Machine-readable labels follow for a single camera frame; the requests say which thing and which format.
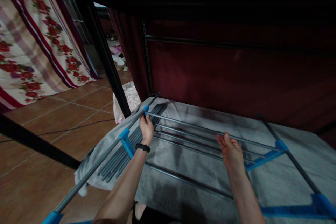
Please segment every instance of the person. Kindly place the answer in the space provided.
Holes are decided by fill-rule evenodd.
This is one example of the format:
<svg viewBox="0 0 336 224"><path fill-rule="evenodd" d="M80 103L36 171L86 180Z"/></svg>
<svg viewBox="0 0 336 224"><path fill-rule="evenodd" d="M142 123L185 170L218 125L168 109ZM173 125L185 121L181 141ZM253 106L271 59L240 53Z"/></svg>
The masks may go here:
<svg viewBox="0 0 336 224"><path fill-rule="evenodd" d="M140 117L140 128L143 134L141 144L151 145L154 135L154 125L150 116ZM230 188L237 206L241 223L266 223L258 200L245 172L242 149L236 139L229 133L217 135L216 139L222 151ZM174 219L161 214L144 204L134 204L135 193L147 157L147 151L138 148L123 172L122 176L108 195L103 206L98 211L94 224L101 223L171 223Z"/></svg>

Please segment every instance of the gray blanket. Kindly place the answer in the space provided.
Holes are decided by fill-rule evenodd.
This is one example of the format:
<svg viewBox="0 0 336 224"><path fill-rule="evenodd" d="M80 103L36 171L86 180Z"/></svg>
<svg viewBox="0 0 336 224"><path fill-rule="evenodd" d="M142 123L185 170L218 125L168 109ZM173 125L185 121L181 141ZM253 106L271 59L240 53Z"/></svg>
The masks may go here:
<svg viewBox="0 0 336 224"><path fill-rule="evenodd" d="M92 167L98 157L115 141L122 130L132 121L135 114L139 113L151 99L152 98L148 98L140 104L132 116L112 129L101 142L88 153L79 169L75 172L76 183L78 183L89 168ZM168 104L167 109L162 114L163 116L217 131L227 131L238 137L274 146L275 139L261 121L162 98L158 98L151 105L150 110L159 103ZM195 130L185 125L167 120L161 120L160 123L215 139L214 135ZM135 123L131 128L131 132L135 130L138 124L138 122ZM289 147L290 151L316 183L321 192L328 197L333 205L336 205L335 151L311 132L275 124L271 124L271 126ZM170 132L160 127L157 129ZM162 137L176 141L167 136ZM121 143L117 145L110 156L120 147ZM242 148L261 154L268 152L267 149L244 143L242 144ZM106 158L100 167L104 165L110 156ZM246 158L255 159L255 157L248 155ZM232 194L223 163L211 157L154 139L151 145L151 152L147 157L147 162L154 163L228 194ZM117 179L112 179L109 183L101 181L101 177L97 176L97 171L100 167L90 177L88 184L101 189L111 190ZM262 206L308 205L311 203L311 189L285 155L254 169L249 175L254 191ZM80 194L82 196L86 195L86 186L81 189ZM239 222L234 203L187 185L148 167L144 167L143 169L135 199L158 211L179 219L188 220L191 223ZM286 218L268 218L267 222L327 223L326 221L320 220Z"/></svg>

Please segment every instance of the hand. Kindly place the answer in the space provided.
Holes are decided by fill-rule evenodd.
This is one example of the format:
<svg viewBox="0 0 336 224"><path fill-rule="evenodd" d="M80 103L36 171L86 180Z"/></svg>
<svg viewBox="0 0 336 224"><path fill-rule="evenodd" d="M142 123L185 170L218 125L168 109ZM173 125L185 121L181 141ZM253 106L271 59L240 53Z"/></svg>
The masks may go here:
<svg viewBox="0 0 336 224"><path fill-rule="evenodd" d="M153 135L154 135L154 125L151 121L151 117L149 115L145 116L142 115L140 117L140 129L142 131L142 144L146 144L148 147L150 146L152 140L153 140Z"/></svg>
<svg viewBox="0 0 336 224"><path fill-rule="evenodd" d="M219 143L223 155L224 165L230 175L245 175L243 151L236 139L230 138L229 133L224 136L217 135L216 140Z"/></svg>

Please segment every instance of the black wristband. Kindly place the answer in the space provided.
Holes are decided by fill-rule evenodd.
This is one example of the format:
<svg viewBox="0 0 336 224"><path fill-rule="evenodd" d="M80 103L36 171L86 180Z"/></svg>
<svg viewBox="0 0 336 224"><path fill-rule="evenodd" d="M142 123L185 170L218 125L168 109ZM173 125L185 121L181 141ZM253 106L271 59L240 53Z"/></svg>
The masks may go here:
<svg viewBox="0 0 336 224"><path fill-rule="evenodd" d="M147 145L143 145L143 144L141 144L141 143L137 143L136 145L135 145L135 150L137 150L137 149L142 149L142 150L144 150L144 151L147 151L148 153L151 151L150 150L150 148L147 146Z"/></svg>

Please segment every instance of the forearm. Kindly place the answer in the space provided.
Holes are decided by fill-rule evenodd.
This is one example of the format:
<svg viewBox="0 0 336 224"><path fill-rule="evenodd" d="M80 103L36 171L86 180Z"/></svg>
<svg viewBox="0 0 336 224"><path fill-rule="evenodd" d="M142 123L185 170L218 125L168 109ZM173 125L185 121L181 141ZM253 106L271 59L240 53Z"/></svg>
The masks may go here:
<svg viewBox="0 0 336 224"><path fill-rule="evenodd" d="M110 223L126 223L146 157L146 151L136 150L123 175L97 213L95 220L108 219Z"/></svg>
<svg viewBox="0 0 336 224"><path fill-rule="evenodd" d="M261 212L258 199L254 194L252 185L245 173L230 174L230 187L236 202L240 222L245 223L266 223Z"/></svg>

